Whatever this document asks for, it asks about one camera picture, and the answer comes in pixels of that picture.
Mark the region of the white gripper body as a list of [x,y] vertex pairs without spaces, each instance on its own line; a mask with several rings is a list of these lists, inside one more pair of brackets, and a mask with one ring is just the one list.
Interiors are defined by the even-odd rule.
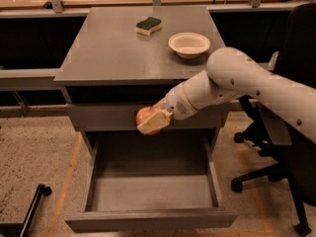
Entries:
[[198,112],[186,96],[183,84],[172,88],[166,94],[162,103],[164,108],[173,115],[173,119],[188,119]]

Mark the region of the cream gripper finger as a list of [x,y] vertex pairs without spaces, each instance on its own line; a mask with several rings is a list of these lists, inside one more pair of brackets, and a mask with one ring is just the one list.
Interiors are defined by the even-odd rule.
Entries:
[[158,102],[156,103],[155,105],[153,105],[151,108],[150,108],[150,112],[156,112],[158,110],[164,110],[165,109],[165,104],[164,102]]
[[151,132],[152,130],[161,130],[170,124],[171,117],[172,114],[167,110],[152,112],[152,114],[139,126],[139,128],[142,128],[141,130],[144,133]]

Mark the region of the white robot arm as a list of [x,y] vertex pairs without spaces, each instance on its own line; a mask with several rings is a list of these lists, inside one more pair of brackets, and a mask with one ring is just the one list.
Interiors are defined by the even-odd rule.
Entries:
[[316,142],[316,89],[275,75],[232,47],[214,51],[202,72],[172,88],[151,108],[139,110],[137,129],[153,134],[173,119],[188,119],[206,107],[243,95]]

